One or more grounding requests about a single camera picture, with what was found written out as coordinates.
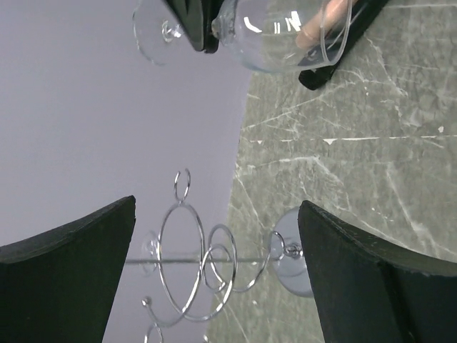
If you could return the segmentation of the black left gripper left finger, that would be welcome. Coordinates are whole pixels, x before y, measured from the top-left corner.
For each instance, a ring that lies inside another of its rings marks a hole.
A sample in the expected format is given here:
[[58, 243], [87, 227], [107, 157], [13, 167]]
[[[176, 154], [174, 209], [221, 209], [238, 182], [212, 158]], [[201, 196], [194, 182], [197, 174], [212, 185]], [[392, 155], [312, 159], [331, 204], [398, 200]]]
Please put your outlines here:
[[2, 342], [102, 342], [136, 223], [121, 198], [1, 247]]

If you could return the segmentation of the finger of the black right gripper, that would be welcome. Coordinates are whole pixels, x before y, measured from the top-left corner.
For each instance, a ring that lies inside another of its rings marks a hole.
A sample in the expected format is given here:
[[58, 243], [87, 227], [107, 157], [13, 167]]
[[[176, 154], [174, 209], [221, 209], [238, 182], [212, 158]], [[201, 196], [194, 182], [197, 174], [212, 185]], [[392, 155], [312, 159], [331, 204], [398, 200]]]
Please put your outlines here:
[[352, 1], [352, 9], [326, 36], [310, 49], [299, 63], [303, 68], [298, 80], [310, 90], [317, 90], [331, 80], [342, 59], [356, 45], [374, 22], [387, 1]]
[[214, 54], [218, 50], [219, 40], [212, 34], [211, 24], [218, 16], [219, 0], [165, 0], [164, 4], [195, 51]]

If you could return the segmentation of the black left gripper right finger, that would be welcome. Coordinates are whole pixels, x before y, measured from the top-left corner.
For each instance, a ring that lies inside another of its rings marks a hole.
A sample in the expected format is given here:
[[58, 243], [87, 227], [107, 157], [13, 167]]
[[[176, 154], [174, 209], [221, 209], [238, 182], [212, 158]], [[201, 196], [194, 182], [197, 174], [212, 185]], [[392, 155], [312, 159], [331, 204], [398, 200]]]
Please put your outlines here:
[[302, 202], [298, 230], [326, 342], [455, 342], [456, 263]]

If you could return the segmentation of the chrome wine glass rack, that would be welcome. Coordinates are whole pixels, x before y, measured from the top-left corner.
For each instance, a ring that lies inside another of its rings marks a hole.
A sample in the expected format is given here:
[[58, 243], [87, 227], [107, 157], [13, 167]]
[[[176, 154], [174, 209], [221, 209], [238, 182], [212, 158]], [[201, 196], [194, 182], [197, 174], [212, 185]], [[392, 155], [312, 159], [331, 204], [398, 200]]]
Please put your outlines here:
[[[186, 175], [186, 188], [179, 192], [181, 175]], [[157, 260], [142, 258], [127, 259], [127, 265], [138, 266], [147, 262], [156, 262], [161, 286], [166, 298], [177, 313], [170, 320], [160, 319], [153, 310], [150, 296], [141, 300], [142, 307], [146, 310], [151, 323], [144, 334], [144, 342], [152, 342], [152, 334], [157, 334], [157, 342], [164, 341], [163, 330], [177, 325], [186, 320], [201, 323], [212, 320], [227, 306], [232, 294], [246, 293], [259, 281], [268, 267], [272, 267], [279, 283], [291, 294], [312, 298], [313, 290], [306, 265], [305, 254], [298, 232], [299, 208], [288, 210], [276, 223], [266, 239], [266, 253], [261, 257], [242, 257], [232, 231], [225, 224], [213, 226], [209, 233], [204, 231], [201, 218], [196, 209], [187, 201], [191, 188], [191, 172], [188, 169], [178, 171], [174, 177], [175, 202], [167, 210], [158, 236]], [[199, 248], [196, 252], [177, 257], [165, 257], [163, 253], [164, 232], [170, 216], [178, 209], [186, 210], [194, 219], [199, 236]], [[166, 280], [164, 267], [172, 264], [196, 265], [196, 278], [184, 305], [178, 305], [172, 296]], [[190, 313], [200, 287], [207, 288], [214, 296], [221, 300], [215, 309], [208, 314], [196, 316]]]

